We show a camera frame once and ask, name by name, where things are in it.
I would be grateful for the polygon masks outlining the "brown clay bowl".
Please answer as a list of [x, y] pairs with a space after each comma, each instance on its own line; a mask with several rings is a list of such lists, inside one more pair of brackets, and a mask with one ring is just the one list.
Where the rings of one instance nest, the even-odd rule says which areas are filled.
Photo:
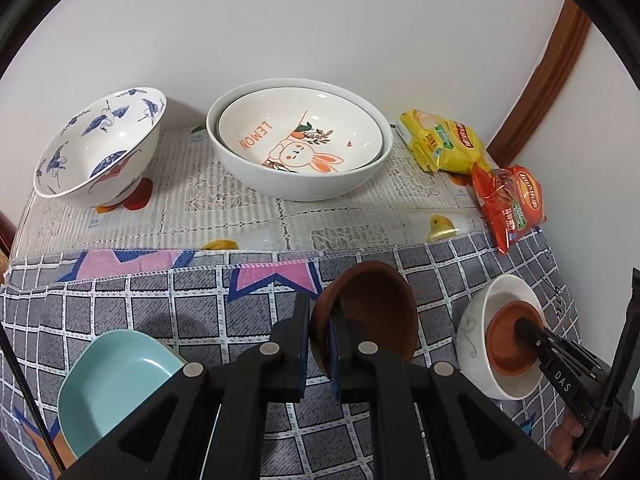
[[492, 317], [485, 333], [486, 350], [491, 367], [503, 376], [518, 376], [532, 367], [537, 359], [536, 351], [516, 336], [515, 323], [526, 318], [538, 328], [543, 328], [540, 315], [526, 301], [510, 301]]
[[413, 291], [399, 272], [381, 261], [352, 266], [322, 292], [311, 313], [309, 339], [318, 367], [330, 372], [329, 319], [339, 304], [370, 341], [409, 363], [418, 348], [419, 317]]

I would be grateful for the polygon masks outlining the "white bowl grey swirls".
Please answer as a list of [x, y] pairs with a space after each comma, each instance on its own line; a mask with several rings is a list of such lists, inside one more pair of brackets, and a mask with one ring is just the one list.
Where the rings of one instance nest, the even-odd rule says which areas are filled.
[[530, 304], [543, 320], [540, 302], [526, 281], [502, 274], [488, 282], [465, 308], [456, 335], [457, 358], [462, 374], [485, 396], [496, 400], [523, 400], [541, 381], [538, 361], [516, 376], [494, 370], [486, 347], [486, 330], [498, 311], [511, 301]]

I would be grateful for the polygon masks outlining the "grey checked tablecloth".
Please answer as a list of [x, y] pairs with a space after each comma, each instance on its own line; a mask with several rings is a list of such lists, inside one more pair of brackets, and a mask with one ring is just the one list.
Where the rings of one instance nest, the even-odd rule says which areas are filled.
[[579, 337], [578, 314], [541, 229], [506, 255], [484, 232], [449, 242], [337, 252], [113, 250], [18, 259], [1, 289], [1, 322], [46, 421], [39, 430], [11, 371], [1, 372], [1, 441], [33, 479], [55, 477], [47, 440], [62, 440], [58, 392], [81, 353], [111, 330], [138, 330], [188, 361], [226, 364], [288, 318], [298, 292], [321, 292], [360, 262], [379, 261], [409, 283], [420, 325], [414, 362], [454, 362], [460, 318], [502, 274], [533, 289], [551, 329]]

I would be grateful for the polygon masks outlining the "teal plate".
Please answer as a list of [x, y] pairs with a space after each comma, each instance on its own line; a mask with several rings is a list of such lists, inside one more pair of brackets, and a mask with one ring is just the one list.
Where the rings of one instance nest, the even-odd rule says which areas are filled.
[[151, 336], [111, 330], [90, 342], [58, 392], [58, 422], [70, 450], [84, 455], [186, 361]]

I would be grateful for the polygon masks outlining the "red chips bag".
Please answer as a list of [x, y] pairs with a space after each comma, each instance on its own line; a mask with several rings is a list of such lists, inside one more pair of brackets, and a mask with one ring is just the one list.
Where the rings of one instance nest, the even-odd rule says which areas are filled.
[[486, 170], [475, 165], [472, 183], [498, 252], [511, 246], [547, 219], [541, 184], [525, 167]]

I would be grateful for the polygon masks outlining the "large white swirl bowl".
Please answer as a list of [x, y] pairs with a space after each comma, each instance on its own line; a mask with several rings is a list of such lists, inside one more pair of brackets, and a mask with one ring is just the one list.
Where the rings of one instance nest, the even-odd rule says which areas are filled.
[[[292, 174], [253, 164], [234, 154], [222, 142], [217, 132], [217, 122], [224, 109], [236, 99], [249, 93], [271, 88], [305, 88], [341, 96], [363, 108], [378, 124], [383, 133], [383, 151], [370, 164], [349, 172], [337, 174]], [[367, 100], [343, 88], [322, 81], [302, 78], [272, 78], [242, 84], [216, 99], [206, 116], [209, 139], [218, 158], [233, 177], [243, 184], [271, 197], [294, 202], [318, 202], [344, 195], [370, 179], [382, 168], [394, 145], [394, 135], [390, 123], [382, 113]]]

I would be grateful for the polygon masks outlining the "white lace table mat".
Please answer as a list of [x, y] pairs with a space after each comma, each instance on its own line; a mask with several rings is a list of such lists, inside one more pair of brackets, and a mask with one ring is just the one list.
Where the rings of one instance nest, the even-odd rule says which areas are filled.
[[396, 143], [382, 169], [355, 191], [297, 203], [248, 188], [224, 170], [204, 130], [166, 130], [146, 176], [149, 203], [99, 214], [30, 196], [14, 260], [90, 248], [202, 248], [232, 240], [243, 250], [346, 250], [420, 244], [436, 214], [459, 234], [484, 230], [470, 188], [426, 174]]

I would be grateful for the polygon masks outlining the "lemon rabbit print bowl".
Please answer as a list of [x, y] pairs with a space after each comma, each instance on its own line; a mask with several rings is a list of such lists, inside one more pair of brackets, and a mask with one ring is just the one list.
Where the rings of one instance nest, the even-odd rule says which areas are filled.
[[337, 174], [366, 166], [383, 151], [383, 133], [360, 106], [305, 88], [242, 96], [217, 122], [221, 142], [248, 162], [292, 174]]

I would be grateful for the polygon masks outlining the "yellow chips bag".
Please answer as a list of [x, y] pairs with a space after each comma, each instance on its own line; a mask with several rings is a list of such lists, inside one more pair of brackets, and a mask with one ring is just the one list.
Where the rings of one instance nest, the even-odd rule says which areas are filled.
[[490, 170], [482, 141], [462, 122], [408, 110], [399, 116], [396, 131], [426, 172], [470, 174], [474, 166]]

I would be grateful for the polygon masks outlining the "blue bird pattern bowl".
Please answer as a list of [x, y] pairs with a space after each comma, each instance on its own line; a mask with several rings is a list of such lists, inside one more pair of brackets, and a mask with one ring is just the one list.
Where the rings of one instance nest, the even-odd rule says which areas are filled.
[[150, 87], [116, 91], [84, 107], [40, 155], [35, 193], [80, 209], [123, 202], [156, 151], [166, 107], [163, 92]]

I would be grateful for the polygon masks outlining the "brown wooden door frame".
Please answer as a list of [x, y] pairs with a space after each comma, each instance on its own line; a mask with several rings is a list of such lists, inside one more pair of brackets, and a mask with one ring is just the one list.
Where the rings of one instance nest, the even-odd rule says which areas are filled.
[[564, 0], [546, 50], [502, 126], [488, 154], [509, 166], [534, 135], [572, 74], [582, 54], [591, 20], [573, 0]]

